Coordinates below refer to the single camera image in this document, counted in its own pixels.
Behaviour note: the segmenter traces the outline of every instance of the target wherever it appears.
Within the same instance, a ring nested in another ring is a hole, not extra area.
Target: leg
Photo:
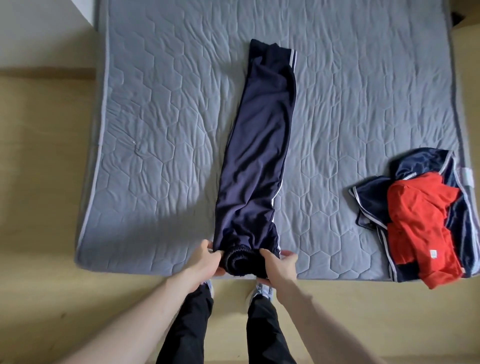
[[[278,323],[276,309],[260,294],[248,309],[247,345],[250,364],[295,364]]]
[[[190,293],[168,331],[157,364],[204,362],[204,339],[213,299],[207,284]]]

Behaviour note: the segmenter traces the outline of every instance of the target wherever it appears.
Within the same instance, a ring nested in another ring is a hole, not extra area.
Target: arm
[[[221,251],[210,253],[209,241],[193,252],[185,268],[169,277],[147,298],[121,314],[95,337],[58,364],[143,364],[163,337],[189,292],[213,275]]]
[[[261,249],[260,253],[269,279],[259,281],[277,290],[278,301],[290,315],[314,363],[383,363],[298,287],[296,254],[283,251],[285,257],[280,260],[268,250]]]

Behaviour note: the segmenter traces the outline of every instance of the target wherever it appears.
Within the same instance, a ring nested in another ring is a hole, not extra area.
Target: hexagonal quilted pattern
[[[465,163],[443,0],[105,0],[77,262],[168,275],[211,238],[250,39],[298,51],[275,223],[306,279],[388,279],[347,188],[420,146]]]

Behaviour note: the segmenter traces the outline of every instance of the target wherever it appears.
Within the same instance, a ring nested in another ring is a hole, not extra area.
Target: person's left hand
[[[225,270],[218,266],[223,252],[217,250],[211,253],[208,249],[212,249],[212,245],[213,243],[211,241],[202,240],[200,246],[195,249],[187,264],[185,264],[182,269],[182,271],[188,273],[192,280],[191,292],[196,290],[198,286],[207,279],[225,274]]]

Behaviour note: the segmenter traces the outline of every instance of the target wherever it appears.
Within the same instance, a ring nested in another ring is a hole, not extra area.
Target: person
[[[213,307],[209,279],[225,273],[218,266],[222,252],[212,253],[209,248],[211,242],[203,240],[180,273],[167,278],[59,364],[145,363],[177,312],[157,364],[203,363],[205,332]],[[314,363],[383,363],[297,285],[296,254],[282,251],[282,259],[265,249],[260,254],[265,258],[268,279],[258,279],[248,298],[250,363],[295,363],[272,305],[273,289]]]

